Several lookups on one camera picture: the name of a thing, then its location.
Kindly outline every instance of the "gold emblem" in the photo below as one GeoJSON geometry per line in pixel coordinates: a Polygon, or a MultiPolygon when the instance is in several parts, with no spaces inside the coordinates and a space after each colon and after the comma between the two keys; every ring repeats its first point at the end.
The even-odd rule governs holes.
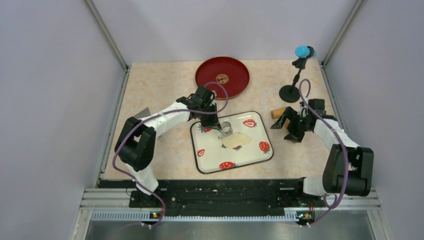
{"type": "Polygon", "coordinates": [[[221,73],[216,76],[216,82],[219,84],[226,84],[228,83],[228,80],[230,80],[230,78],[224,73],[221,73]]]}

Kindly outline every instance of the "blue lamp head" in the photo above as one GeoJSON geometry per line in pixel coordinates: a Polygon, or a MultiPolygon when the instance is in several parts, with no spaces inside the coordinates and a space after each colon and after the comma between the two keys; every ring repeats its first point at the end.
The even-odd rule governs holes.
{"type": "MultiPolygon", "coordinates": [[[[307,46],[298,46],[296,47],[296,50],[294,50],[294,54],[296,54],[299,58],[304,59],[311,54],[311,50],[307,46]]],[[[315,57],[316,55],[317,51],[314,50],[312,57],[315,57]]]]}

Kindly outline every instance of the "black stand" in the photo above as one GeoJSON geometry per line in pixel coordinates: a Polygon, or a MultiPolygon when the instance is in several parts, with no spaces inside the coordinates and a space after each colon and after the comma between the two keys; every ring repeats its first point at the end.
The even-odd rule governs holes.
{"type": "Polygon", "coordinates": [[[291,64],[299,69],[297,74],[293,78],[293,83],[291,85],[285,85],[279,90],[279,97],[287,103],[295,103],[297,102],[301,96],[299,95],[299,89],[296,87],[296,84],[299,82],[299,79],[301,78],[301,72],[303,69],[305,69],[306,61],[312,56],[314,56],[314,48],[311,46],[307,46],[310,50],[310,54],[305,58],[298,58],[296,61],[292,62],[291,64]]]}

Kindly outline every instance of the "red strawberry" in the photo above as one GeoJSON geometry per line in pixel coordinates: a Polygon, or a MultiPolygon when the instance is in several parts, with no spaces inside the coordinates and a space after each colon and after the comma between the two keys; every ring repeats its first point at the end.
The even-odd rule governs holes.
{"type": "Polygon", "coordinates": [[[242,146],[241,145],[238,145],[236,147],[233,147],[232,149],[234,149],[234,150],[236,150],[238,152],[241,148],[242,148],[242,146]]]}
{"type": "Polygon", "coordinates": [[[219,165],[219,168],[224,170],[224,169],[230,169],[234,166],[236,166],[235,162],[226,161],[226,162],[221,163],[219,165]]]}
{"type": "Polygon", "coordinates": [[[247,119],[243,122],[243,124],[248,126],[249,128],[256,128],[256,125],[258,125],[253,119],[247,119]]]}
{"type": "Polygon", "coordinates": [[[262,150],[263,154],[268,154],[268,152],[271,151],[271,146],[266,141],[261,141],[259,143],[259,148],[262,150]]]}
{"type": "Polygon", "coordinates": [[[205,134],[207,132],[209,132],[210,130],[212,130],[212,128],[208,128],[208,127],[203,127],[203,126],[198,126],[199,130],[201,131],[202,134],[205,134]]]}
{"type": "Polygon", "coordinates": [[[199,157],[203,156],[203,154],[205,154],[205,150],[204,149],[200,149],[199,151],[197,151],[197,155],[199,157]]]}

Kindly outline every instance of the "brown cylinder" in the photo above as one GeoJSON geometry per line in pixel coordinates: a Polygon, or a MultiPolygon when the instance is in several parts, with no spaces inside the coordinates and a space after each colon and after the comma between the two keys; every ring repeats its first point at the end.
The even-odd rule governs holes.
{"type": "Polygon", "coordinates": [[[281,115],[283,115],[283,113],[284,113],[285,110],[286,110],[285,107],[272,110],[271,111],[271,118],[272,119],[278,119],[278,118],[280,118],[281,115]]]}

